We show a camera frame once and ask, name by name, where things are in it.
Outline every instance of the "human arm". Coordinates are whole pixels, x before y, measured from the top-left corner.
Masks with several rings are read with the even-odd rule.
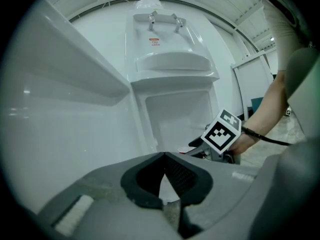
[[[276,43],[278,74],[265,93],[258,110],[244,124],[244,127],[260,135],[266,135],[278,123],[288,107],[284,83],[285,70],[291,54],[302,48],[303,44],[286,17],[267,0],[262,0],[262,3],[265,19]],[[242,134],[231,145],[229,151],[233,155],[239,155],[258,141],[257,138]]]
[[[244,127],[260,135],[266,135],[279,122],[288,107],[284,79],[285,71],[279,71],[258,110],[243,125]],[[258,141],[258,138],[242,134],[229,151],[232,151],[233,155],[239,155]]]

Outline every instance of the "black wrist strap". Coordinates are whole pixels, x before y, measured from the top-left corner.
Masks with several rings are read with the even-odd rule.
[[[258,138],[258,139],[260,139],[262,141],[265,141],[265,142],[270,142],[270,143],[279,144],[279,145],[283,145],[283,146],[290,146],[291,145],[290,143],[287,143],[287,142],[283,142],[283,141],[267,138],[267,137],[265,137],[263,135],[260,135],[259,133],[256,133],[255,131],[253,131],[251,129],[248,129],[248,128],[245,128],[243,126],[241,127],[241,131],[244,132],[247,135],[256,137],[256,138]]]

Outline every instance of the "white wall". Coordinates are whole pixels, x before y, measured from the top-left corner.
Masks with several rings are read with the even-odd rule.
[[[272,51],[270,53],[267,53],[266,57],[267,57],[268,62],[269,62],[271,73],[273,75],[276,75],[278,73],[278,54],[277,54],[277,50],[274,50],[274,51]]]
[[[246,48],[248,49],[250,55],[254,55],[257,53],[254,47],[247,40],[244,40],[243,42]]]
[[[216,30],[221,35],[225,45],[227,46],[230,57],[230,64],[234,64],[236,62],[240,62],[243,58],[242,52],[239,50],[239,47],[234,39],[234,37],[221,27],[215,26]],[[232,111],[236,116],[243,114],[244,108],[241,100],[241,93],[239,84],[237,81],[237,77],[235,72],[230,69],[231,71],[231,84],[232,84]]]
[[[164,8],[173,10],[178,16],[192,21],[191,23],[207,45],[220,76],[220,79],[214,83],[219,108],[226,108],[236,115],[242,114],[242,106],[239,106],[241,103],[239,86],[230,67],[234,63],[234,58],[217,29],[196,8],[173,2],[165,2]],[[124,77],[127,77],[125,70],[126,12],[132,9],[134,9],[132,2],[124,2],[93,11],[73,22],[75,28]]]

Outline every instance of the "plastic bag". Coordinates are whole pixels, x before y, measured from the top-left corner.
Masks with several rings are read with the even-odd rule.
[[[139,0],[134,3],[136,9],[144,9],[144,8],[151,8],[151,9],[163,9],[160,0]]]

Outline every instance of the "hand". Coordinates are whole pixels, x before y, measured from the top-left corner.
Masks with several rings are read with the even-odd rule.
[[[234,156],[240,155],[243,152],[245,152],[248,148],[253,146],[255,143],[256,141],[252,137],[246,134],[241,134],[240,137],[228,149],[228,153]]]

